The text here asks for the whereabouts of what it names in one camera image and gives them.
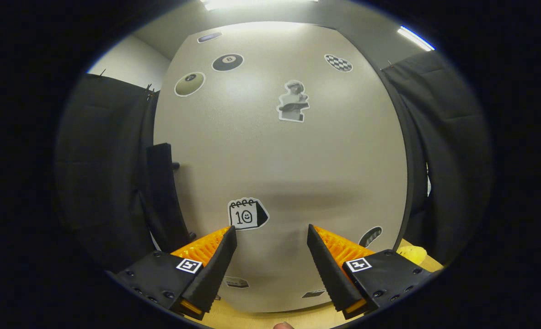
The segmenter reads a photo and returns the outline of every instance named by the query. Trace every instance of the fluorescent light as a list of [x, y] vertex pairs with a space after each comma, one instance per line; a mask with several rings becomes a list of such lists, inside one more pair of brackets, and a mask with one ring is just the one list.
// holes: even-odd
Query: fluorescent light
[[400, 33], [400, 35], [407, 38], [408, 40], [411, 40], [417, 46], [419, 46], [420, 48], [423, 48], [423, 50], [425, 50], [427, 52], [430, 52], [431, 50], [435, 50], [435, 48], [433, 48], [433, 46], [431, 46], [431, 44], [427, 43], [425, 40], [423, 40], [418, 35], [415, 35], [412, 31], [410, 31], [406, 27], [400, 27], [400, 29], [398, 29], [397, 32]]
[[218, 8], [239, 7], [248, 5], [280, 4], [284, 2], [319, 2], [319, 0], [200, 0], [205, 9], [212, 11]]

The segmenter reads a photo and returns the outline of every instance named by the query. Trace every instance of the green ball sticker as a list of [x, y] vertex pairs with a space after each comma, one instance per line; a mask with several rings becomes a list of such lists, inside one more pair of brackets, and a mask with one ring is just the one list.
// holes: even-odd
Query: green ball sticker
[[201, 72], [192, 72], [184, 75], [175, 85], [175, 94], [187, 97], [201, 88], [205, 82], [205, 75]]

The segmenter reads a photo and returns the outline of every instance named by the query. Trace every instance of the black curtain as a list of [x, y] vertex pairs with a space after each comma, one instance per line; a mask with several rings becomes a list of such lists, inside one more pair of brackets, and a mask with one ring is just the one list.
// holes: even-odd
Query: black curtain
[[118, 272], [155, 249], [145, 148], [158, 93], [87, 74], [72, 90], [55, 148], [63, 224], [105, 269]]
[[382, 72], [416, 127], [432, 186], [429, 197], [417, 189], [404, 237], [446, 264], [474, 233], [490, 198], [494, 177], [488, 125], [472, 89], [437, 51], [411, 56]]

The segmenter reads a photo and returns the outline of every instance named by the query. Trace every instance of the ceiling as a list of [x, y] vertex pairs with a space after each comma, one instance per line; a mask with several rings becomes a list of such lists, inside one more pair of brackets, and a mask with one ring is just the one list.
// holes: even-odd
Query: ceiling
[[348, 37], [378, 68], [423, 52], [399, 35], [400, 23], [374, 9], [349, 0], [292, 2], [207, 11], [199, 0], [178, 8], [134, 32], [134, 35], [172, 59], [191, 34], [248, 21], [294, 21], [332, 27]]

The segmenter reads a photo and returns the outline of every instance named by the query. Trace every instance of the wooden table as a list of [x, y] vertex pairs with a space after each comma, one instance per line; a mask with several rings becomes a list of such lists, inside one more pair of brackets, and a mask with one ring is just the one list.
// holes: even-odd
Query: wooden table
[[[406, 240], [400, 246], [411, 245]], [[438, 271], [443, 268], [429, 255], [423, 260], [421, 267], [427, 271]], [[243, 313], [234, 310], [224, 300], [216, 300], [203, 321], [197, 321], [215, 329], [272, 329], [275, 324], [287, 321], [295, 329], [328, 329], [352, 321], [360, 316], [345, 320], [341, 312], [336, 312], [333, 304], [313, 306], [288, 312], [274, 313]]]

